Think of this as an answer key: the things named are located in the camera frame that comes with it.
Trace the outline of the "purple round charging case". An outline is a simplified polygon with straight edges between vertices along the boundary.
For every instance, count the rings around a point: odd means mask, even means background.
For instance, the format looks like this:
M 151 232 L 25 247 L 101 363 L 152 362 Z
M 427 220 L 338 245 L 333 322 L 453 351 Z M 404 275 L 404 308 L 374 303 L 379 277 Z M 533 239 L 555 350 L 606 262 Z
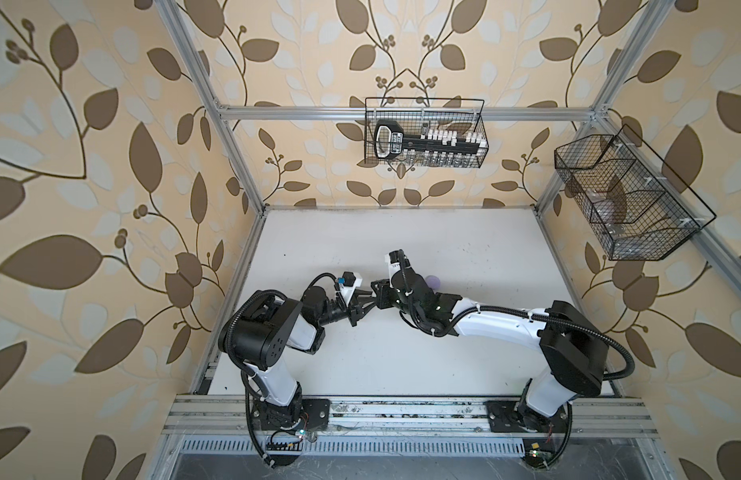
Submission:
M 429 288 L 434 290 L 438 290 L 441 287 L 441 280 L 434 275 L 426 276 L 425 282 Z

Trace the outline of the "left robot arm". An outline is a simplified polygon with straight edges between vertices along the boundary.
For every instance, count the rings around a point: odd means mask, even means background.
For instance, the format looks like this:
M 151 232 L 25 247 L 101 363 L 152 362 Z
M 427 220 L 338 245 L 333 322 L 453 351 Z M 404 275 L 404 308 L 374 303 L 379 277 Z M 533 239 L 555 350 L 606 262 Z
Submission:
M 284 351 L 316 354 L 326 326 L 342 320 L 356 325 L 376 303 L 376 295 L 352 272 L 320 273 L 298 299 L 258 290 L 226 321 L 218 350 L 240 370 L 246 392 L 270 406 L 294 407 L 302 388 L 280 361 Z

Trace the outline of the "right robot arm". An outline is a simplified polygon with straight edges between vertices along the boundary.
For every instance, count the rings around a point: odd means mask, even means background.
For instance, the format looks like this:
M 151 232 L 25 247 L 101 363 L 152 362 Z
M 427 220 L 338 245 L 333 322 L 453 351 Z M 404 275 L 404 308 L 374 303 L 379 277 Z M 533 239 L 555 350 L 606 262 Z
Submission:
M 431 337 L 486 337 L 541 354 L 546 366 L 524 387 L 516 407 L 521 417 L 548 419 L 575 398 L 598 396 L 604 382 L 635 370 L 628 349 L 565 301 L 546 309 L 513 309 L 436 293 L 423 280 L 407 286 L 400 278 L 374 281 L 371 289 L 378 308 L 398 309 L 412 327 Z

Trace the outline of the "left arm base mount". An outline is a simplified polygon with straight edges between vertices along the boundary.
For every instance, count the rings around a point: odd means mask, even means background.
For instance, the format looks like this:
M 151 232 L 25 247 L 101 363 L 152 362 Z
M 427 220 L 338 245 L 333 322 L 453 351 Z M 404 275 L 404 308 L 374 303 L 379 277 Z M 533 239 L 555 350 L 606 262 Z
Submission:
M 304 443 L 316 441 L 318 431 L 328 428 L 328 399 L 296 398 L 288 406 L 277 406 L 246 397 L 246 429 L 252 448 L 269 468 L 290 465 Z

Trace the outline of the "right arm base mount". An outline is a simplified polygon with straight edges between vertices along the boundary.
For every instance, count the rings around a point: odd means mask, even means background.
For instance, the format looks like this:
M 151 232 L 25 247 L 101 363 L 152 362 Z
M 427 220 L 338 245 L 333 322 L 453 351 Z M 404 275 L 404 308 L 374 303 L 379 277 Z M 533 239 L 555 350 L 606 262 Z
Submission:
M 493 400 L 485 404 L 491 433 L 528 433 L 540 440 L 524 439 L 521 460 L 531 470 L 552 470 L 566 452 L 572 436 L 572 403 L 566 402 L 551 417 L 521 408 L 519 401 Z

